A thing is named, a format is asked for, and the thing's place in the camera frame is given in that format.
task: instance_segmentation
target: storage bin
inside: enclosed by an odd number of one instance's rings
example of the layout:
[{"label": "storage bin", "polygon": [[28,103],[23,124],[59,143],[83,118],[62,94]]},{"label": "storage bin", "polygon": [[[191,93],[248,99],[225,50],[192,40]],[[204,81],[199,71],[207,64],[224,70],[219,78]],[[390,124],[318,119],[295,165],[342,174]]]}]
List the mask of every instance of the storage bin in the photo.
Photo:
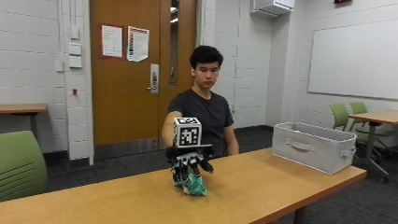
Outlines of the storage bin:
[{"label": "storage bin", "polygon": [[328,174],[350,166],[356,134],[305,123],[275,126],[273,154]]}]

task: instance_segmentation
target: green chair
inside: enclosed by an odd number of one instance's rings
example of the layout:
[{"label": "green chair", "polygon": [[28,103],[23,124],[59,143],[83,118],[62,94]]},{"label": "green chair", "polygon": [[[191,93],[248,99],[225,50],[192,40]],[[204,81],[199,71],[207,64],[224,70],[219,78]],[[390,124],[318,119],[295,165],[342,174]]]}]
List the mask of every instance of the green chair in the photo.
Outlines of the green chair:
[{"label": "green chair", "polygon": [[[333,104],[330,105],[332,107],[332,112],[333,112],[333,117],[334,117],[334,124],[333,128],[341,128],[341,131],[346,131],[348,125],[349,125],[349,112],[348,108],[344,104]],[[366,151],[366,145],[369,141],[369,135],[366,133],[360,133],[357,131],[352,132],[357,135],[357,143],[361,144],[364,147],[364,150]],[[382,160],[382,155],[381,153],[373,149],[373,158],[377,163],[381,162]]]},{"label": "green chair", "polygon": [[[353,114],[365,114],[365,113],[369,112],[364,102],[350,103],[350,108],[352,108]],[[352,129],[353,129],[353,127],[357,123],[362,123],[362,127],[356,128],[356,131],[360,132],[360,133],[369,133],[370,128],[364,127],[366,122],[361,119],[354,119],[353,120],[352,125],[350,125],[350,131],[352,131]],[[374,136],[377,136],[377,137],[392,137],[393,135],[394,135],[394,132],[392,132],[389,130],[376,129],[376,131],[374,131]],[[378,142],[380,142],[380,144],[382,144],[382,146],[388,150],[388,156],[390,156],[392,153],[393,153],[392,149],[388,147],[388,145],[382,142],[381,139],[378,139]]]},{"label": "green chair", "polygon": [[31,131],[0,134],[0,202],[42,194],[48,168]]}]

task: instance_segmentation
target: man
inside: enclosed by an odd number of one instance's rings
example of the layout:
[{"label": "man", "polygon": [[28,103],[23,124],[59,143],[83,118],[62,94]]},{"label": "man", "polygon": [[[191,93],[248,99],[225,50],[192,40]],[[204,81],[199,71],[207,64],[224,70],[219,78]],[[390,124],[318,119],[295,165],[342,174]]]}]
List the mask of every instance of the man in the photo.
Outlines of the man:
[{"label": "man", "polygon": [[195,85],[172,100],[161,137],[168,147],[173,146],[175,118],[197,118],[201,123],[201,144],[212,144],[215,156],[239,154],[233,117],[225,98],[211,91],[219,78],[223,55],[211,46],[199,46],[191,56]]}]

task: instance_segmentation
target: wooden door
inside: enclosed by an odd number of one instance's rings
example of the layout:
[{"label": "wooden door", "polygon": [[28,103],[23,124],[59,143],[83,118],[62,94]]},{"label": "wooden door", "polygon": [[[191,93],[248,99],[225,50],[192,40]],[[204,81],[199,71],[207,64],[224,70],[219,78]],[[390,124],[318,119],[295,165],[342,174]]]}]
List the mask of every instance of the wooden door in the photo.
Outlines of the wooden door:
[{"label": "wooden door", "polygon": [[[196,46],[197,1],[180,2],[179,85],[169,85],[171,6],[164,0],[91,1],[94,131],[96,159],[157,150],[171,99],[191,88],[189,54]],[[149,56],[140,62],[101,58],[101,25],[149,30]],[[160,65],[151,93],[151,64]]]}]

